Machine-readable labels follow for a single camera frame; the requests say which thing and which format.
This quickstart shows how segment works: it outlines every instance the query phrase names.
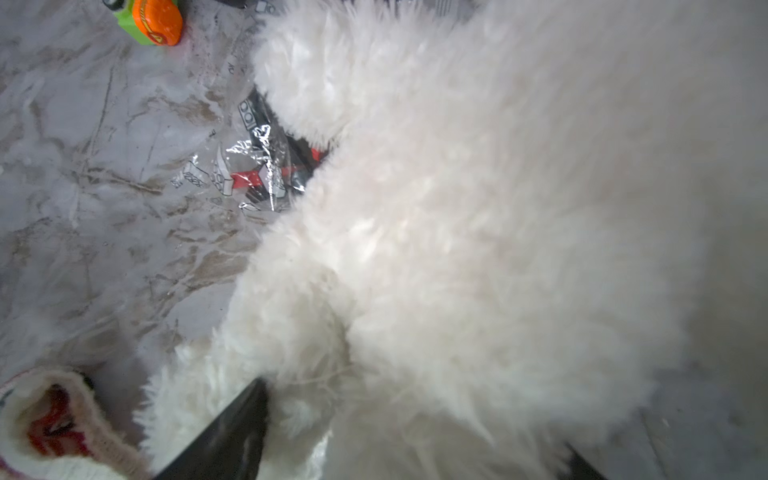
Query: gray floor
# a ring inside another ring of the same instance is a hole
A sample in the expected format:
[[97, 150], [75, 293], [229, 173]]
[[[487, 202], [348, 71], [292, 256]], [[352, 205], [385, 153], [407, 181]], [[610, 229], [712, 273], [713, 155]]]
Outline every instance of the gray floor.
[[[138, 386], [220, 320], [270, 217], [171, 183], [223, 131], [244, 25], [213, 0], [188, 4], [173, 48], [135, 44], [98, 0], [0, 6], [0, 381], [82, 366], [131, 440]], [[588, 456], [609, 478], [768, 478], [748, 424], [691, 366]]]

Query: transparent plastic packaging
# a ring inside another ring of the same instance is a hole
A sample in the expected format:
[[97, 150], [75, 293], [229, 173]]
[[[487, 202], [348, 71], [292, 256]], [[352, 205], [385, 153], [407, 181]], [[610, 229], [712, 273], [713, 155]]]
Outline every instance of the transparent plastic packaging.
[[224, 123], [191, 156], [171, 183], [200, 189], [215, 187], [214, 203], [237, 206], [244, 214], [284, 211], [303, 194], [325, 157], [284, 131], [263, 96], [253, 86], [250, 53], [263, 15], [277, 15], [276, 1], [249, 2], [246, 27], [227, 57]]

